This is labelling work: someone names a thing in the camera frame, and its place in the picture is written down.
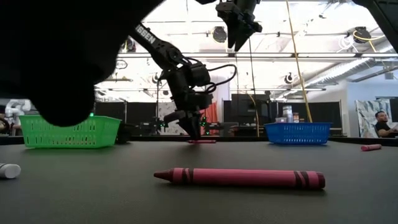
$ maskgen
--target plastic basket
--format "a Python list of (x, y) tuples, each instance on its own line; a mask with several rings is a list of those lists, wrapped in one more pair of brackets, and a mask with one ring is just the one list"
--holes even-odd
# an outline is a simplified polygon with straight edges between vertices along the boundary
[(275, 144), (326, 144), (331, 123), (266, 124), (269, 141)]
[(36, 148), (100, 148), (114, 145), (120, 120), (91, 116), (72, 127), (61, 128), (40, 115), (24, 115), (21, 128), (25, 145)]

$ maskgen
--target table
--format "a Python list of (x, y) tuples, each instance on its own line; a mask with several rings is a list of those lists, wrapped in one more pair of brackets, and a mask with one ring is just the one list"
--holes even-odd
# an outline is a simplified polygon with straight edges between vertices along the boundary
[[(132, 142), (107, 149), (1, 146), (22, 167), (0, 180), (1, 223), (398, 223), (398, 148), (268, 142)], [(170, 185), (172, 167), (315, 170), (324, 191)]]

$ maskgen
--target crayon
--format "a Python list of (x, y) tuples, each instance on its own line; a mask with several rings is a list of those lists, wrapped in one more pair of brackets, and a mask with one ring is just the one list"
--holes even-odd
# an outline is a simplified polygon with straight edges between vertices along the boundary
[(361, 146), (361, 150), (364, 151), (364, 152), (372, 151), (372, 150), (378, 150), (378, 149), (381, 149), (381, 145), (380, 144)]
[(14, 179), (21, 173), (21, 168), (16, 164), (0, 163), (0, 178)]
[(174, 184), (285, 187), (320, 190), (325, 187), (321, 172), (293, 170), (189, 169), (155, 172), (154, 177)]
[(216, 140), (188, 140), (188, 143), (191, 144), (210, 144), (210, 143), (216, 143)]

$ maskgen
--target white robot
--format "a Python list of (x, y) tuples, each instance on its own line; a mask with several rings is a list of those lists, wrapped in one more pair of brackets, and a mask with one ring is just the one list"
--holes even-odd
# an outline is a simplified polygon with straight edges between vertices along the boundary
[(11, 99), (6, 105), (5, 120), (10, 125), (21, 125), (20, 115), (24, 115), (26, 111), (30, 111), (32, 105), (30, 100)]

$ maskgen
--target green basket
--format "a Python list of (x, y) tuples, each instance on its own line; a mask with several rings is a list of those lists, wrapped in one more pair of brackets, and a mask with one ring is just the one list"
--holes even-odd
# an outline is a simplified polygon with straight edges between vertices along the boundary
[(25, 145), (36, 148), (100, 148), (114, 145), (120, 120), (90, 116), (72, 127), (61, 128), (40, 115), (19, 116)]

